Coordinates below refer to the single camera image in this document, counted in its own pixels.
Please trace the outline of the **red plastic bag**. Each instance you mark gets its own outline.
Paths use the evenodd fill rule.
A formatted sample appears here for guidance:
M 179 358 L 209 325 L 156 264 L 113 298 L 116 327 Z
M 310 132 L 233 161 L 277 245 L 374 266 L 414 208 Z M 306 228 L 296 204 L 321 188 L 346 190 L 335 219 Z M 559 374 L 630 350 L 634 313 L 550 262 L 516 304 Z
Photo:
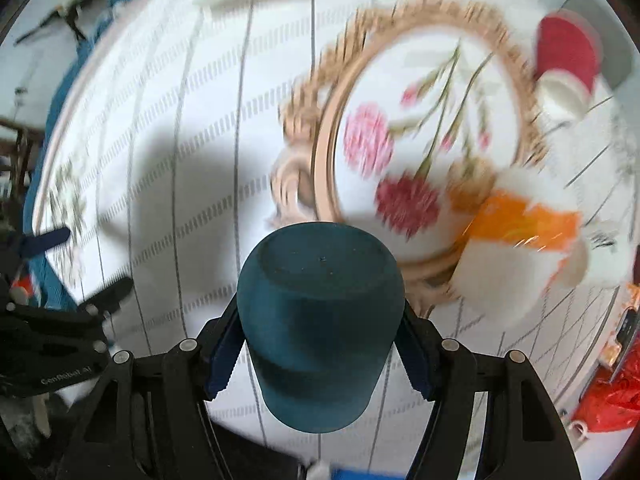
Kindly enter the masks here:
M 639 422 L 639 361 L 628 360 L 611 382 L 612 375 L 598 368 L 572 416 L 593 434 L 634 428 Z

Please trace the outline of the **orange and white cup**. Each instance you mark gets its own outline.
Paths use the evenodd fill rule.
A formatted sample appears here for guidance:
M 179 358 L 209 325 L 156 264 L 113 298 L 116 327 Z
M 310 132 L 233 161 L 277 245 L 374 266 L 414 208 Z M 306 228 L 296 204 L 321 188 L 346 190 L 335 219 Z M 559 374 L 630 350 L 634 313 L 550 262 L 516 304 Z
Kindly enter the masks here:
M 508 330 L 566 263 L 581 225 L 576 200 L 557 180 L 530 168 L 504 170 L 465 230 L 451 289 Z

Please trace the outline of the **black exercise stand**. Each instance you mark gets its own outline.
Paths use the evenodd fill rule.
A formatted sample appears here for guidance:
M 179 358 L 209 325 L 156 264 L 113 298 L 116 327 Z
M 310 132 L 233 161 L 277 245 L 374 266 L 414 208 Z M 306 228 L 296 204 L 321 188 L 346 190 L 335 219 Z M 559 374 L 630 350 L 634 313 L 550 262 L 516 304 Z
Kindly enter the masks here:
M 14 41 L 14 46 L 22 44 L 27 39 L 37 35 L 40 30 L 46 29 L 48 26 L 56 23 L 65 24 L 74 34 L 77 42 L 85 41 L 86 35 L 77 25 L 80 11 L 85 6 L 90 6 L 94 0 L 70 0 L 68 3 L 56 6 L 35 28 L 25 32 Z

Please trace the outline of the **dark teal cup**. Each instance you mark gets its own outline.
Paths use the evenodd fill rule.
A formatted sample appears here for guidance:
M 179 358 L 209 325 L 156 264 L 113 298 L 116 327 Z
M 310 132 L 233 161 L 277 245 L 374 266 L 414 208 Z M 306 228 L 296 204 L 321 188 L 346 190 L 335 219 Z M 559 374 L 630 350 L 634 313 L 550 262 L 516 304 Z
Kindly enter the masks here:
M 367 408 L 405 289 L 395 258 L 373 235 L 299 223 L 250 253 L 236 306 L 268 410 L 295 430 L 325 434 Z

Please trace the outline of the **blue quilted blanket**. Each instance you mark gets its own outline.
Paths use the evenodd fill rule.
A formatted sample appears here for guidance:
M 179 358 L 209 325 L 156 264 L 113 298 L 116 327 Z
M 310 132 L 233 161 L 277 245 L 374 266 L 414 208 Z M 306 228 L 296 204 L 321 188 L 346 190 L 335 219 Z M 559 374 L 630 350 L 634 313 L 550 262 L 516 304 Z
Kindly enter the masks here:
M 106 10 L 98 19 L 98 24 L 96 24 L 93 33 L 87 39 L 81 40 L 78 44 L 76 48 L 75 61 L 70 64 L 68 71 L 55 91 L 50 103 L 46 123 L 44 124 L 43 142 L 36 160 L 32 180 L 30 181 L 24 200 L 22 232 L 25 234 L 32 234 L 32 217 L 34 216 L 35 199 L 42 178 L 43 162 L 50 146 L 54 127 L 62 113 L 68 94 L 70 93 L 70 88 L 72 88 L 72 85 L 101 37 L 114 22 L 116 6 L 118 4 L 126 4 L 129 1 L 130 0 L 107 0 Z M 32 284 L 37 285 L 40 290 L 41 299 L 38 302 L 39 307 L 57 311 L 76 310 L 76 301 L 72 296 L 70 296 L 70 293 L 54 273 L 50 263 L 48 263 L 48 260 L 44 255 L 30 259 L 28 267 L 30 277 L 32 278 Z

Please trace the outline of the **red paper cup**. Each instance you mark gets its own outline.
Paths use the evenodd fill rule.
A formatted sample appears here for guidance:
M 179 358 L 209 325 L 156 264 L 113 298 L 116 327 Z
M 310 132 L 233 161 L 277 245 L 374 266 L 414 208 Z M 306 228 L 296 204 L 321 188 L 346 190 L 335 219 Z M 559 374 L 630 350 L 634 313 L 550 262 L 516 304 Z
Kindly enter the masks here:
M 537 29 L 535 90 L 552 118 L 574 124 L 591 106 L 602 46 L 593 27 L 573 11 L 546 15 Z

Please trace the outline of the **white paper cup right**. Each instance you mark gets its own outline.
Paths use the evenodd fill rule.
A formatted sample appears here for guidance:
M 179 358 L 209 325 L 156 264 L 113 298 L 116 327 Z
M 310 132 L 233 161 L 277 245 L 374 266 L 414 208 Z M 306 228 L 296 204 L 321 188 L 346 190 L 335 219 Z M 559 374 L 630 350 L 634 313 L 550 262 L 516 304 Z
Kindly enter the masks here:
M 634 262 L 634 248 L 622 227 L 613 221 L 593 221 L 578 237 L 559 274 L 568 287 L 613 288 L 623 283 Z

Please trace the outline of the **floral diamond pattern tablecloth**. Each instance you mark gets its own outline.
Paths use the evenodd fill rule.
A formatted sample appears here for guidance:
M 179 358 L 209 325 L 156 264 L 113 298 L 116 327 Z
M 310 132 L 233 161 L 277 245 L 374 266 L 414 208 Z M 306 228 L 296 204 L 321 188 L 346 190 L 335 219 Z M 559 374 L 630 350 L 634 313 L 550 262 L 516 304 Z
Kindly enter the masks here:
M 565 0 L 132 0 L 88 57 L 43 162 L 32 229 L 76 300 L 119 274 L 107 327 L 136 356 L 220 315 L 269 233 L 353 224 L 398 259 L 410 301 L 474 351 L 532 360 L 564 404 L 597 364 L 618 289 L 553 279 L 508 330 L 451 289 L 495 176 L 527 167 L 582 220 L 636 240 L 634 132 L 599 79 L 584 118 L 537 102 L 537 29 Z

